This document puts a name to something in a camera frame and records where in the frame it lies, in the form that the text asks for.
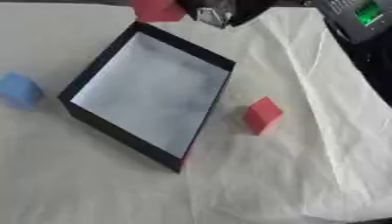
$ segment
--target white table surface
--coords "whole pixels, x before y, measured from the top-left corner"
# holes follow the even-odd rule
[[[0,74],[29,75],[46,95],[33,111],[0,104],[1,223],[392,216],[390,109],[315,10],[274,9],[225,31],[189,18],[157,24],[238,62],[180,175],[75,121],[56,100],[133,21],[127,7],[0,3]],[[241,114],[264,96],[284,115],[252,136]]]

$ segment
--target cube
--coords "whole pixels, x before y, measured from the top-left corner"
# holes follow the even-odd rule
[[[252,131],[260,135],[282,113],[283,111],[270,98],[265,97],[250,105],[243,118]]]
[[[39,86],[27,76],[7,73],[0,78],[0,96],[12,106],[30,109],[43,97]]]
[[[179,21],[186,14],[174,0],[132,0],[131,4],[144,22]]]

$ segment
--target digital display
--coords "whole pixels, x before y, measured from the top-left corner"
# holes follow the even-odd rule
[[[358,19],[364,25],[370,25],[377,18],[382,16],[382,9],[374,0],[369,0],[355,11]]]

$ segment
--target red cube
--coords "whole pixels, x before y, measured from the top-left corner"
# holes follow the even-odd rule
[[[245,116],[245,123],[257,135],[282,115],[283,111],[268,97],[250,105]]]
[[[144,22],[179,21],[186,12],[175,0],[132,0],[137,19]]]

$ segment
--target open box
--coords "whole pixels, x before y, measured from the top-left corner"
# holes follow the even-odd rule
[[[135,22],[59,99],[73,117],[179,172],[234,65]]]

